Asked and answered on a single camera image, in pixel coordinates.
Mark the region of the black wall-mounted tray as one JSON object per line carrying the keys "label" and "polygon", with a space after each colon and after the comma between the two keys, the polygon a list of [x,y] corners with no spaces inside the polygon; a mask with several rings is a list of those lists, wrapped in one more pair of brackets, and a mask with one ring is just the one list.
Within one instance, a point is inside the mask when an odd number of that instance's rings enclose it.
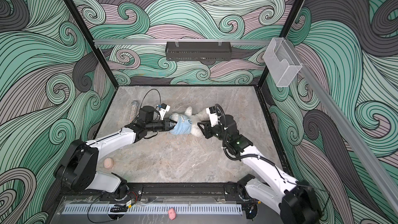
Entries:
{"label": "black wall-mounted tray", "polygon": [[165,54],[169,61],[229,61],[232,46],[221,41],[169,41]]}

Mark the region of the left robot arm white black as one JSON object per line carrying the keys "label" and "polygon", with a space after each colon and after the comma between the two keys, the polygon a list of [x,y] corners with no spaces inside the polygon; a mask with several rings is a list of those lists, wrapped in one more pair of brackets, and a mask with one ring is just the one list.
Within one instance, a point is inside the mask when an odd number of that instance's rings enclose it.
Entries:
{"label": "left robot arm white black", "polygon": [[54,177],[72,192],[98,190],[112,194],[115,199],[123,200],[129,193],[127,181],[112,173],[107,174],[96,170],[97,163],[108,154],[142,139],[150,139],[147,134],[170,131],[176,121],[165,118],[170,106],[162,103],[157,107],[143,106],[137,117],[120,131],[83,142],[73,141],[60,162]]}

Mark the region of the light blue teddy hoodie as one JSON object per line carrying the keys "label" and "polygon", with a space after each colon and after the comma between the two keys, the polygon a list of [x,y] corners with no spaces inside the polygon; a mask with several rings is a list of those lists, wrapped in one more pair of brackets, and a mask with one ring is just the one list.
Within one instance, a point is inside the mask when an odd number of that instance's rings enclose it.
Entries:
{"label": "light blue teddy hoodie", "polygon": [[186,115],[173,114],[170,117],[170,121],[176,121],[174,127],[170,130],[173,135],[185,135],[191,133],[192,121]]}

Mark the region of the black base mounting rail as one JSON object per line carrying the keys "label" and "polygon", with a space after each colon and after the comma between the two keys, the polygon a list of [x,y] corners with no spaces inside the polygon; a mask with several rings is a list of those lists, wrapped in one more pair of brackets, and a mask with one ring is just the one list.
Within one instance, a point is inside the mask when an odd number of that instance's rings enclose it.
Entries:
{"label": "black base mounting rail", "polygon": [[215,200],[253,202],[242,184],[228,183],[127,183],[116,193],[86,189],[81,192],[70,191],[67,196],[100,196],[101,201],[149,201],[157,197],[211,197]]}

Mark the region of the small pink toy piece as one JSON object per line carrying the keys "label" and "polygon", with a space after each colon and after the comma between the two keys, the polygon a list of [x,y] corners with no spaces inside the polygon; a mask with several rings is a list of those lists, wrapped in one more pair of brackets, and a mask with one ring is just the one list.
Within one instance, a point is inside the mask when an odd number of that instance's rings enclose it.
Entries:
{"label": "small pink toy piece", "polygon": [[170,208],[168,210],[168,215],[169,215],[170,220],[174,220],[177,217],[177,214],[176,214],[176,211],[174,210],[174,208]]}

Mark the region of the clear acrylic wall holder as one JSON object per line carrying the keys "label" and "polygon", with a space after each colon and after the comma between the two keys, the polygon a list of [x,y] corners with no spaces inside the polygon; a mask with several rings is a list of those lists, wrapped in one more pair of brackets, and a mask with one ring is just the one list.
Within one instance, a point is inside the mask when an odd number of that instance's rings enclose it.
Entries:
{"label": "clear acrylic wall holder", "polygon": [[276,87],[289,87],[302,68],[299,54],[293,43],[282,37],[272,38],[263,60]]}

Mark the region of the white teddy bear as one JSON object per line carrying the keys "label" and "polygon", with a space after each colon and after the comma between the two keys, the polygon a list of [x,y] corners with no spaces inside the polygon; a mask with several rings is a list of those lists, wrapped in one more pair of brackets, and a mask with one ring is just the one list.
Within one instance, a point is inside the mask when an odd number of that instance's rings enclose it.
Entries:
{"label": "white teddy bear", "polygon": [[192,107],[188,107],[184,112],[184,114],[181,115],[186,115],[191,119],[192,121],[192,128],[190,133],[191,135],[197,138],[204,136],[204,134],[202,133],[201,129],[198,126],[198,123],[209,120],[208,114],[206,113],[206,109],[200,111],[197,114],[193,114]]}

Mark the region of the aluminium rail right wall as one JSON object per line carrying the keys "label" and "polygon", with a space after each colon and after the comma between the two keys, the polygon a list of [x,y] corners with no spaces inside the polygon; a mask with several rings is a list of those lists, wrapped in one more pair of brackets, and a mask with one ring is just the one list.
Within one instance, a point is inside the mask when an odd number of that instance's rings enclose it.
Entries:
{"label": "aluminium rail right wall", "polygon": [[398,186],[386,171],[386,169],[380,164],[379,160],[372,153],[367,146],[364,139],[344,115],[342,110],[333,100],[333,98],[325,91],[321,84],[319,84],[317,77],[308,67],[308,64],[303,62],[299,53],[295,49],[291,41],[285,40],[287,49],[293,53],[293,57],[302,66],[300,71],[309,83],[313,92],[318,96],[320,102],[324,105],[327,112],[330,114],[330,118],[336,124],[338,130],[342,134],[343,138],[348,142],[352,150],[356,153],[357,157],[380,189],[381,193],[394,210],[398,212]]}

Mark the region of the clear tube with beads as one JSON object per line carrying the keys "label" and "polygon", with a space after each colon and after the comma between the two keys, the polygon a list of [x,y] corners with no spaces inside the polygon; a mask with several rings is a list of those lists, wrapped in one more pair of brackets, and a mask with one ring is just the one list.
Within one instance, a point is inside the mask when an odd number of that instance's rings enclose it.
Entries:
{"label": "clear tube with beads", "polygon": [[131,103],[131,110],[130,110],[130,117],[129,117],[129,122],[132,122],[138,114],[138,107],[140,106],[140,104],[137,101],[133,101]]}

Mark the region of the small peach pink ball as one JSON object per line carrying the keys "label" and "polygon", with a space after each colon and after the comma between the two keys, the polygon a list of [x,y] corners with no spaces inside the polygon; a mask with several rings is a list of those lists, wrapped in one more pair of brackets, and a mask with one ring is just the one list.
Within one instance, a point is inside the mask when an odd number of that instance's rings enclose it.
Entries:
{"label": "small peach pink ball", "polygon": [[104,168],[110,170],[114,167],[114,160],[112,158],[106,158],[104,160]]}

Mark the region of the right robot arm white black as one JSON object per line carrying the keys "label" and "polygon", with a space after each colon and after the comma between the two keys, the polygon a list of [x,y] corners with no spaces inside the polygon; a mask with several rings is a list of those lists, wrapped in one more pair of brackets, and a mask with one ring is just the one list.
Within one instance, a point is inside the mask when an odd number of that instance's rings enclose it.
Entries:
{"label": "right robot arm white black", "polygon": [[297,181],[266,158],[252,141],[239,133],[231,115],[199,122],[198,128],[205,138],[221,140],[230,160],[243,162],[259,175],[242,181],[244,196],[274,210],[285,224],[319,223],[322,209],[314,188],[306,181]]}

